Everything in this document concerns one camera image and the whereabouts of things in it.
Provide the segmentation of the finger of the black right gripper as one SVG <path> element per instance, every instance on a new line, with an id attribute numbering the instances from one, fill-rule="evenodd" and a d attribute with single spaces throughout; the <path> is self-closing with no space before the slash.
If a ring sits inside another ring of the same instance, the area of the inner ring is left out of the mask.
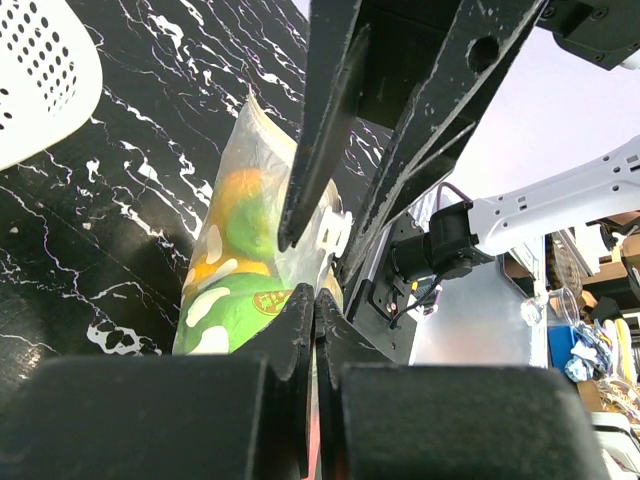
<path id="1" fill-rule="evenodd" d="M 514 43 L 534 26 L 541 1 L 463 1 L 434 66 L 411 94 L 367 192 L 338 270 L 356 270 L 385 225 L 413 201 L 401 198 L 428 151 L 486 83 Z"/>
<path id="2" fill-rule="evenodd" d="M 360 1 L 312 1 L 302 127 L 278 228 L 284 252 L 301 239 L 358 113 L 370 27 Z"/>

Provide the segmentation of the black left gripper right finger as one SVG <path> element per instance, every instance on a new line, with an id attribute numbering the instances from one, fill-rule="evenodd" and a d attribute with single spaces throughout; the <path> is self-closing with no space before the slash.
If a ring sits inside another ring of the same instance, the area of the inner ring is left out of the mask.
<path id="1" fill-rule="evenodd" d="M 553 370 L 391 362 L 314 305 L 326 479 L 604 479 L 589 415 Z"/>

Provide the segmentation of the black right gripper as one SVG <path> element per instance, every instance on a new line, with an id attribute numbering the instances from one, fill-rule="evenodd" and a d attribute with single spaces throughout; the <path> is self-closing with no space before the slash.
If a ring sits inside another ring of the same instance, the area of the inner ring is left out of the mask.
<path id="1" fill-rule="evenodd" d="M 564 51 L 604 70 L 639 68 L 639 0 L 549 1 L 537 26 Z"/>

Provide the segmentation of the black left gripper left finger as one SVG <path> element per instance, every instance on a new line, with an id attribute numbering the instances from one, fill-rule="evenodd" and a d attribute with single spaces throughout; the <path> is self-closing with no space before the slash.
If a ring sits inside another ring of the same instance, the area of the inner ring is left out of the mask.
<path id="1" fill-rule="evenodd" d="M 63 357 L 1 425 L 5 479 L 301 479 L 314 292 L 229 355 Z"/>

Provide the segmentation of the green fake watermelon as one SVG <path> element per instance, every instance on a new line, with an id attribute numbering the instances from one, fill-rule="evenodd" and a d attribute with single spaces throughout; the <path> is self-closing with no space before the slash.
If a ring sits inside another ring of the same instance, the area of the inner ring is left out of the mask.
<path id="1" fill-rule="evenodd" d="M 172 353 L 231 353 L 268 326 L 291 294 L 277 278 L 228 275 L 185 299 Z"/>

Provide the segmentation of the clear zip top bag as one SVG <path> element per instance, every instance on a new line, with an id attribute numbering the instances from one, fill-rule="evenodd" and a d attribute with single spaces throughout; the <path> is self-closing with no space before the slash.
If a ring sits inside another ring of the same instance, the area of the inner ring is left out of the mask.
<path id="1" fill-rule="evenodd" d="M 280 251 L 278 226 L 296 142 L 249 95 L 224 148 L 213 194 L 183 282 L 172 352 L 228 354 L 280 314 L 297 285 L 338 285 L 331 263 L 353 216 L 330 182 L 298 244 Z"/>

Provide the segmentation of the orange green fake mango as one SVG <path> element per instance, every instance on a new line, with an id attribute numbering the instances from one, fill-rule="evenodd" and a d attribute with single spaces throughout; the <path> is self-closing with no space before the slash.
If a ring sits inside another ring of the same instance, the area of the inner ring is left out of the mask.
<path id="1" fill-rule="evenodd" d="M 271 274 L 275 247 L 257 168 L 235 170 L 216 182 L 209 211 L 185 283 L 202 284 L 227 274 Z"/>

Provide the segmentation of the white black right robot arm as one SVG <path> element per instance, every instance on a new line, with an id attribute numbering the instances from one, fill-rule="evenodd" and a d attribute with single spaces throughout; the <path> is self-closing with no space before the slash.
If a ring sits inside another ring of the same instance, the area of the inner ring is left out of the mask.
<path id="1" fill-rule="evenodd" d="M 352 122 L 392 136 L 348 237 L 348 281 L 379 232 L 450 174 L 536 27 L 604 69 L 639 50 L 635 1 L 314 1 L 301 135 L 278 228 L 300 240 L 344 150 Z M 524 240 L 639 205 L 639 143 L 494 197 L 438 211 L 400 254 L 410 274 L 463 275 Z"/>

